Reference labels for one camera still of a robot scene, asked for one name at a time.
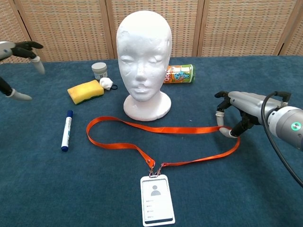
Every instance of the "whiteboard marker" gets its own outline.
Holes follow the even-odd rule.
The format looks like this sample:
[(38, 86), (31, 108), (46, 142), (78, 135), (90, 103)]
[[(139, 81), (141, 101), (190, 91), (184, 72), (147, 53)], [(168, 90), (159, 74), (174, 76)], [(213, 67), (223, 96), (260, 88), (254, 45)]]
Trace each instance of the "whiteboard marker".
[(72, 110), (67, 111), (65, 127), (64, 127), (64, 131), (63, 131), (62, 144), (61, 144), (62, 151), (68, 151), (68, 140), (70, 139), (72, 114), (73, 114)]

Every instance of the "wicker screen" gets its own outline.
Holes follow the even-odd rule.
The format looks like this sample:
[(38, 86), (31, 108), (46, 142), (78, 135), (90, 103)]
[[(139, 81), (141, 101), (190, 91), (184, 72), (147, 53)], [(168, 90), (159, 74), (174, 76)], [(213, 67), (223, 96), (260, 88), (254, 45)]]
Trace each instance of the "wicker screen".
[(44, 46), (41, 56), (44, 61), (109, 58), (99, 0), (17, 0), (16, 3), (32, 39)]
[(303, 17), (287, 48), (286, 55), (303, 55)]
[[(21, 28), (22, 24), (19, 23), (16, 17), (17, 15), (15, 15), (17, 11), (16, 9), (12, 8), (13, 4), (11, 3), (10, 0), (0, 0), (0, 40), (12, 41), (15, 43), (25, 41), (28, 39), (28, 36), (24, 34), (24, 30)], [(8, 62), (29, 62), (29, 60), (11, 56), (0, 63)]]
[(272, 55), (295, 0), (209, 0), (198, 56)]
[(117, 29), (122, 20), (129, 14), (139, 10), (151, 10), (162, 15), (168, 22), (172, 33), (172, 57), (192, 56), (196, 26), (198, 0), (109, 0), (113, 20), (110, 20), (112, 38), (115, 39)]

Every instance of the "green light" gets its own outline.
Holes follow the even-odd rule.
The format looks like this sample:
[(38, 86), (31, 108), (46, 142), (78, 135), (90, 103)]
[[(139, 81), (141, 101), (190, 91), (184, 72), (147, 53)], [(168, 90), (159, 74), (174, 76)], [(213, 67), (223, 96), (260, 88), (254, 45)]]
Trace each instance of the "green light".
[(292, 127), (292, 130), (298, 131), (298, 130), (301, 129), (301, 123), (300, 122), (294, 122), (294, 123), (292, 123), (291, 127)]

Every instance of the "id badge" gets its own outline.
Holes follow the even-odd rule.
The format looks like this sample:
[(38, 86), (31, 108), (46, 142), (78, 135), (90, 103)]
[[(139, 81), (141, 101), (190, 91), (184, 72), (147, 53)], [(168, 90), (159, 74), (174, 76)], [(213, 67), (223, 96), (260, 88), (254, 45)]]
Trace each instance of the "id badge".
[(143, 226), (174, 224), (175, 215), (167, 176), (144, 176), (140, 183)]

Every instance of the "mannequin nose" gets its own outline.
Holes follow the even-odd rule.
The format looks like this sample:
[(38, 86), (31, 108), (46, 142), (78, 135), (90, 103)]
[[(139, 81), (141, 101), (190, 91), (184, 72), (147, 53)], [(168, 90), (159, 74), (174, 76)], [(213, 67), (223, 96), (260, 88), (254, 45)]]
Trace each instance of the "mannequin nose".
[(138, 65), (136, 80), (138, 80), (138, 81), (145, 81), (146, 80), (146, 76), (144, 74), (144, 67), (141, 64)]

